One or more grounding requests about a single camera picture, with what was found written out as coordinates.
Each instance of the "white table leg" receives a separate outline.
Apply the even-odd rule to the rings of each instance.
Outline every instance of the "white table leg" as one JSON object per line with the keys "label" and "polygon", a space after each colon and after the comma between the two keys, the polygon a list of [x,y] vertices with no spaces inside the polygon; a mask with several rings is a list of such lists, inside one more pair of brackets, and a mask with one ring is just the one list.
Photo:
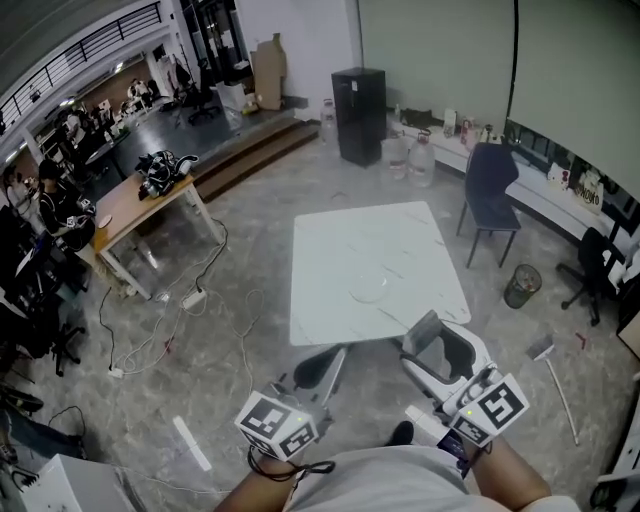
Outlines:
{"label": "white table leg", "polygon": [[216,241],[221,244],[224,241],[224,236],[218,229],[218,226],[216,226],[216,223],[213,222],[213,219],[209,217],[207,207],[202,202],[202,198],[200,197],[200,194],[198,194],[196,187],[193,186],[193,183],[189,185],[189,192],[191,193],[191,197],[193,198],[194,203],[196,203],[196,206],[200,209],[200,215],[202,215],[202,218],[213,233],[213,238],[215,238]]}
{"label": "white table leg", "polygon": [[142,295],[147,300],[151,298],[151,294],[147,290],[145,290],[138,281],[136,281],[135,277],[133,277],[129,272],[127,272],[127,269],[125,269],[120,264],[120,262],[116,259],[116,257],[113,254],[111,254],[111,252],[109,252],[108,250],[102,251],[100,253],[100,256],[102,256],[105,260],[107,260],[109,265],[115,268],[118,274],[124,277],[127,283],[133,286],[140,295]]}

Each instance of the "blue chair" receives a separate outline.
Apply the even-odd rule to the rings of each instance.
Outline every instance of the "blue chair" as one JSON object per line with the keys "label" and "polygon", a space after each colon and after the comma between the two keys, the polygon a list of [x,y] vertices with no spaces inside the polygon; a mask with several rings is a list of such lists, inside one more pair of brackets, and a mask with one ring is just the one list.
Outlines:
{"label": "blue chair", "polygon": [[476,224],[476,236],[467,261],[467,268],[471,265],[482,231],[488,231],[489,236],[494,231],[510,231],[507,248],[500,260],[499,266],[502,267],[516,232],[520,229],[520,223],[505,192],[507,187],[517,179],[518,168],[511,157],[511,149],[508,145],[489,143],[476,145],[467,162],[467,175],[464,181],[465,203],[456,231],[458,236],[468,207]]}

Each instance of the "beige pants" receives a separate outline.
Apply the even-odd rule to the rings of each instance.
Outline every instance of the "beige pants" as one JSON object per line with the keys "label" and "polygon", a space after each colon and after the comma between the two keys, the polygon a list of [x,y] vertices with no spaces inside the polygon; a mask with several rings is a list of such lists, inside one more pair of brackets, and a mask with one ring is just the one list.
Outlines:
{"label": "beige pants", "polygon": [[78,258],[89,264],[100,279],[106,282],[118,295],[125,293],[126,284],[120,281],[102,258],[93,250],[93,240],[76,252]]}

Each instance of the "black shirt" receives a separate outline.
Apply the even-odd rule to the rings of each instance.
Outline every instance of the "black shirt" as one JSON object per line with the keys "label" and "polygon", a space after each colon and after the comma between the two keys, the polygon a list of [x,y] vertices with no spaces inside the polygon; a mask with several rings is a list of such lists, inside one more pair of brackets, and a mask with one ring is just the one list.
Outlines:
{"label": "black shirt", "polygon": [[[58,182],[57,190],[53,193],[42,192],[40,196],[40,216],[49,233],[56,233],[60,228],[67,227],[67,217],[84,215],[78,205],[80,192],[68,183]],[[89,219],[84,226],[72,229],[62,235],[62,240],[73,251],[79,251],[87,245],[95,233],[96,226]]]}

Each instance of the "red object on floor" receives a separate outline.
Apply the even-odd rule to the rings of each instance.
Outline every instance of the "red object on floor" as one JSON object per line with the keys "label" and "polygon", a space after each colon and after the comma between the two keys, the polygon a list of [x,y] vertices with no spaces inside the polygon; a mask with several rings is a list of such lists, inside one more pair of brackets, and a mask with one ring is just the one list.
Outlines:
{"label": "red object on floor", "polygon": [[580,341],[582,341],[582,350],[584,350],[584,348],[587,346],[587,338],[585,338],[579,332],[576,333],[576,336],[578,337],[578,339],[580,339]]}

